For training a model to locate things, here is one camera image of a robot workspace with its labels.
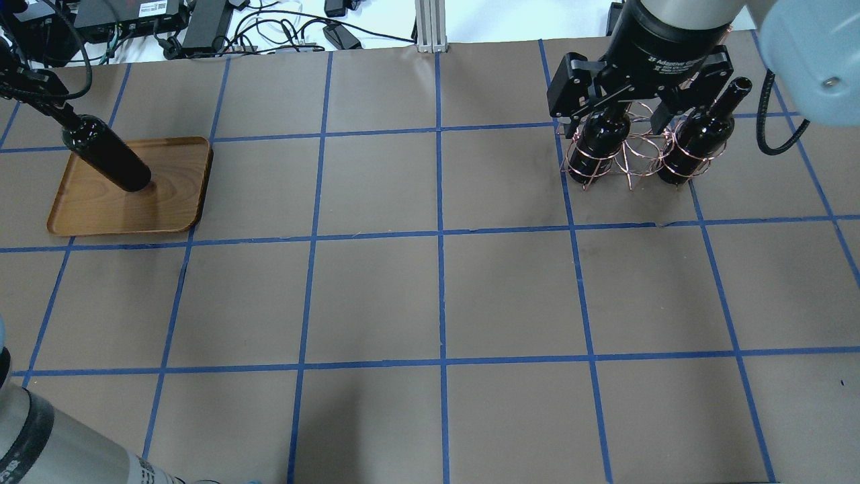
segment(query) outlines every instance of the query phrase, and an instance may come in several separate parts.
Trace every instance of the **white surface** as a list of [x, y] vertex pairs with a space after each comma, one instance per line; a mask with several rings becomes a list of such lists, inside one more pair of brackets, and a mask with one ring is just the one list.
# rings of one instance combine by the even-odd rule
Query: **white surface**
[[[275, 0], [262, 0], [269, 5]], [[308, 14], [325, 16], [324, 0], [280, 0], [272, 9], [298, 10]], [[259, 6], [261, 0], [251, 0]], [[445, 20], [449, 42], [503, 42], [510, 40], [563, 39], [579, 37], [599, 37], [606, 29], [606, 16], [611, 0], [522, 0], [518, 2], [494, 0], [455, 0], [445, 3]], [[239, 21], [251, 8], [233, 13], [228, 35], [236, 32]], [[260, 18], [287, 18], [299, 28], [310, 18], [284, 14], [263, 14]], [[355, 10], [349, 10], [340, 20], [358, 25], [374, 32], [408, 38], [415, 23], [414, 0], [364, 0]], [[243, 25], [251, 25], [249, 20]], [[323, 25], [315, 23], [306, 30], [306, 39], [316, 42], [327, 50], [334, 47], [325, 39]], [[734, 23], [735, 29], [753, 28], [753, 20], [744, 11]], [[260, 30], [272, 39], [283, 40], [284, 36], [273, 24], [262, 25]], [[361, 40], [364, 48], [400, 47], [403, 42], [383, 39], [364, 34], [358, 30], [350, 31]], [[260, 48], [272, 47], [254, 30], [248, 37]], [[91, 58], [104, 53], [105, 45], [87, 45]], [[130, 39], [117, 52], [111, 64], [118, 62], [146, 62], [163, 60], [162, 49], [151, 36]]]

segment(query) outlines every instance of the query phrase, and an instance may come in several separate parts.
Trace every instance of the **sticker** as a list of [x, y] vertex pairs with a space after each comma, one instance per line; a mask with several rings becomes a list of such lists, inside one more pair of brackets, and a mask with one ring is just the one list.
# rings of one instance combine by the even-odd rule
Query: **sticker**
[[162, 16], [167, 13], [167, 0], [140, 4], [138, 17]]
[[128, 452], [128, 481], [126, 484], [181, 484], [163, 470]]

